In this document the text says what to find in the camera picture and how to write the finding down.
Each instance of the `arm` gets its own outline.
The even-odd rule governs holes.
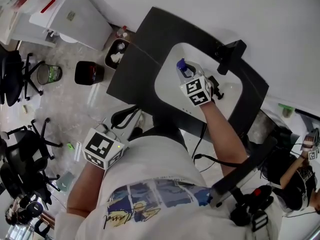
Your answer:
[[[66,204],[66,212],[86,218],[97,206],[105,171],[87,162],[73,186]]]
[[[297,169],[302,165],[304,160],[307,159],[307,157],[308,157],[308,152],[303,151],[301,156],[299,156],[293,162],[293,164],[291,164],[291,166],[288,168],[288,170],[286,170],[284,175],[282,175],[282,177],[280,178],[280,185],[281,185],[282,189],[284,189],[288,185],[288,183],[291,180],[292,176],[295,174]]]
[[[242,164],[247,159],[244,145],[213,102],[201,105],[217,158],[227,163]],[[235,168],[221,164],[224,176]]]

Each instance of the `black table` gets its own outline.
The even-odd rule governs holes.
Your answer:
[[[155,81],[172,47],[188,43],[218,63],[220,41],[189,22],[159,8],[151,8],[127,48],[107,93],[127,104],[136,104],[153,116],[171,118],[180,129],[200,136],[204,123],[160,100]],[[228,121],[242,137],[249,131],[268,91],[268,84],[243,59],[229,69],[242,83],[242,94]],[[204,136],[211,141],[209,131]]]

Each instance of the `floor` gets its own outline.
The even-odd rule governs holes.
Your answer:
[[[20,103],[16,103],[12,107],[2,105],[0,108],[0,129],[1,131],[10,131],[22,125],[29,125],[30,121],[35,118],[35,124],[40,130],[45,118],[50,118],[51,121],[47,125],[45,137],[49,141],[62,142],[64,145],[62,148],[53,147],[52,150],[49,150],[54,154],[55,159],[49,161],[46,173],[49,176],[56,174],[63,176],[66,172],[70,172],[77,178],[85,165],[85,160],[81,155],[80,160],[75,161],[75,151],[69,149],[66,144],[71,143],[75,147],[77,142],[82,143],[89,129],[95,128],[103,121],[109,108],[123,104],[122,101],[106,94],[114,74],[110,68],[105,68],[104,81],[99,84],[84,86],[78,85],[74,81],[78,61],[93,61],[104,65],[107,51],[95,51],[80,43],[71,44],[61,39],[58,39],[55,48],[23,42],[19,50],[23,58],[28,53],[33,53],[35,58],[33,63],[45,60],[49,65],[61,66],[63,76],[58,82],[40,86],[36,79],[36,73],[34,73],[32,79],[37,86],[43,89],[43,96],[39,96],[32,89],[29,89],[30,101],[22,99]],[[26,106],[27,113],[24,113],[23,105]],[[144,120],[144,130],[151,128],[151,116],[144,114]],[[273,122],[260,112],[248,136],[251,141],[262,143],[273,127]],[[183,137],[189,153],[192,154],[199,138],[187,132],[183,132]],[[10,142],[14,144],[14,138],[11,138]],[[212,144],[203,140],[197,153],[212,154]],[[202,171],[211,164],[211,161],[203,158],[197,161],[196,167]],[[207,185],[211,186],[222,177],[220,166],[214,164],[202,172],[202,175]],[[49,206],[49,212],[55,216],[65,209],[70,190],[57,192],[52,189],[51,191],[53,204]]]

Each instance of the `black trash bin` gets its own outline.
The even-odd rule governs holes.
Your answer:
[[[92,61],[79,61],[76,64],[74,81],[79,85],[91,86],[104,80],[105,69]]]

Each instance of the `black office chair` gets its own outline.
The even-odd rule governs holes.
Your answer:
[[[47,145],[61,147],[62,144],[52,143],[45,140],[44,134],[46,124],[49,122],[47,118],[43,124],[41,134],[38,133],[34,126],[34,121],[31,124],[35,132],[28,130],[25,126],[10,131],[1,133],[5,138],[9,138],[14,134],[17,144],[9,146],[5,149],[5,162],[0,169],[2,182],[9,194],[15,199],[18,195],[27,195],[32,197],[36,195],[42,199],[45,208],[46,204],[52,204],[51,193],[47,189],[47,184],[52,188],[60,191],[59,188],[52,184],[52,181],[58,180],[59,175],[50,178],[47,177],[45,169],[48,165],[48,159],[54,159],[51,156]],[[41,157],[34,160],[34,155],[40,151]]]
[[[0,82],[0,102],[2,101],[4,103],[4,93],[9,107],[14,105],[16,102],[19,102],[19,96],[23,86],[24,98],[29,101],[30,97],[27,96],[28,83],[40,96],[43,94],[43,91],[38,90],[35,84],[31,81],[31,75],[40,65],[44,64],[45,61],[40,61],[29,71],[29,60],[32,55],[32,53],[27,55],[26,63],[24,65],[18,50],[7,51],[0,45],[2,74],[2,79]]]

